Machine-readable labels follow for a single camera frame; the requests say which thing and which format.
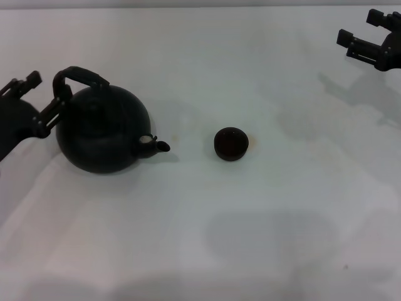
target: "round cap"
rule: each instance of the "round cap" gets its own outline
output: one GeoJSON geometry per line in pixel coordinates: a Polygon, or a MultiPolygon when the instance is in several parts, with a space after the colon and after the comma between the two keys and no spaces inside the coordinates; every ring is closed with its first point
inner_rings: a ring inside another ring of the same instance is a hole
{"type": "Polygon", "coordinates": [[[235,127],[226,127],[214,137],[214,150],[225,161],[237,161],[242,158],[248,145],[247,135],[235,127]]]}

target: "white tabletop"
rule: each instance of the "white tabletop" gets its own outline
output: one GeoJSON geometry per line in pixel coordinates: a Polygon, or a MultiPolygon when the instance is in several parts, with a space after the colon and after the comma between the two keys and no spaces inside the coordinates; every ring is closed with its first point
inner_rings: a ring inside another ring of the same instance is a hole
{"type": "Polygon", "coordinates": [[[0,85],[40,71],[25,99],[42,109],[82,66],[172,146],[110,176],[54,137],[17,147],[0,165],[1,300],[400,300],[401,73],[335,43],[344,28],[381,44],[370,8],[0,11],[0,85]],[[213,150],[228,126],[251,141],[237,162],[213,150]]]}

